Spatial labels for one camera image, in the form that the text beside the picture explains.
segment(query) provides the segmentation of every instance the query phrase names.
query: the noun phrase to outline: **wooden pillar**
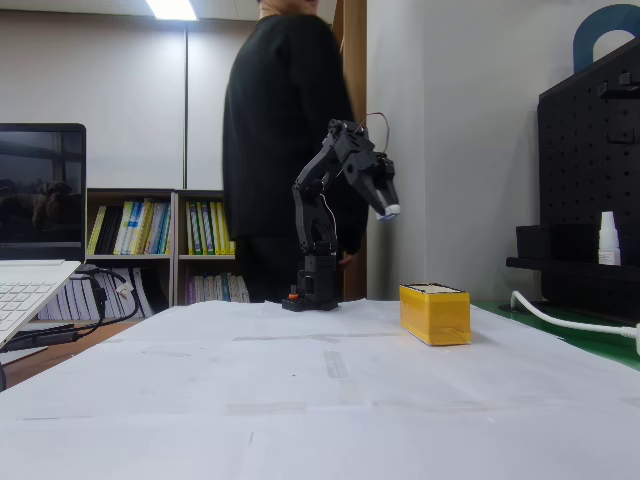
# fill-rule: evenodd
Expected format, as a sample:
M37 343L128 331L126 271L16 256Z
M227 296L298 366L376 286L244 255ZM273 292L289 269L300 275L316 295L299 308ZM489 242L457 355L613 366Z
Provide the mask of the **wooden pillar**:
M338 0L343 4L344 74L351 95L355 119L361 122L367 113L367 0ZM344 298L359 300L367 296L367 242L353 264L345 271Z

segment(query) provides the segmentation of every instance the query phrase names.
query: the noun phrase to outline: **black cable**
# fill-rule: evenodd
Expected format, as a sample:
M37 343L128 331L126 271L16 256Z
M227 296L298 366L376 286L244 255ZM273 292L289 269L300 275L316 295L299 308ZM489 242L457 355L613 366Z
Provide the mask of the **black cable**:
M97 274L97 273L105 273L107 275L111 275L114 278L117 278L118 280L120 280L123 284L127 283L126 280L124 279L124 277L122 277L121 275L118 275L117 273L112 272L111 270L108 270L106 268L96 268L94 270L89 270L87 272L83 272L84 275L81 279L79 280L84 280L85 278L88 278L94 288L94 291L96 290L102 290L102 287L100 286L100 284L98 283L98 281L93 278L93 275ZM39 338L39 337L43 337L43 336L49 336L49 335L58 335L60 333L71 333L71 332L76 332L77 335L74 336L73 341L77 341L83 337L86 337L87 335L92 334L93 332L95 332L98 328L100 327L104 327L107 325L113 325L115 323L120 323L120 322L124 322L125 320L129 320L130 318L133 318L133 316L138 312L138 310L140 309L140 300L138 299L138 297L136 295L133 295L133 291L131 293L131 295L133 296L133 300L135 302L135 306L133 311L121 318L117 318L115 320L109 320L108 322L104 321L104 311L105 311L105 298L101 295L100 296L100 300L96 303L99 303L98 306L98 313L99 313L99 321L97 323L93 323L90 325L84 325L82 327L74 327L74 326L68 326L68 325L62 325L60 327L52 327L52 328L46 328L46 329L42 329L42 330L35 330L35 331L29 331L29 332L20 332L18 335L16 335L15 337L13 337L9 342L7 342L6 345L10 345L12 342L17 342L17 341L24 341L24 340L30 340L30 339L35 339L35 338Z

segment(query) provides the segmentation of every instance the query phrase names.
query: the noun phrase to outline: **black pegboard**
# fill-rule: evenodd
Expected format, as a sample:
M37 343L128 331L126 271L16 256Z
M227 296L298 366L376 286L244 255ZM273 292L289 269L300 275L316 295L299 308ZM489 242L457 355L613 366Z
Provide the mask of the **black pegboard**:
M604 84L609 94L631 91L620 85L623 74L640 84L640 39L540 96L540 220L599 226L601 212L613 211L623 265L640 267L640 99L601 96ZM638 288L637 283L542 275L546 298L611 313L614 303L618 313L640 313Z

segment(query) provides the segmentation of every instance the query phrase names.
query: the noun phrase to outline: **laptop keyboard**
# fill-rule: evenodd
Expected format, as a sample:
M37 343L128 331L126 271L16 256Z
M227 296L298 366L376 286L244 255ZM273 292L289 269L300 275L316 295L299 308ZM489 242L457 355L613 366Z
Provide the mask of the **laptop keyboard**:
M23 319L55 282L0 282L0 332Z

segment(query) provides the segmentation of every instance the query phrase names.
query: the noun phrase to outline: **yellow box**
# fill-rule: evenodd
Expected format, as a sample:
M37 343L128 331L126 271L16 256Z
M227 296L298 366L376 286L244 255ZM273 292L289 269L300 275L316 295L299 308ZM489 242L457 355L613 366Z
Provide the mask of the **yellow box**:
M471 297L437 283L400 285L402 327L429 345L471 343Z

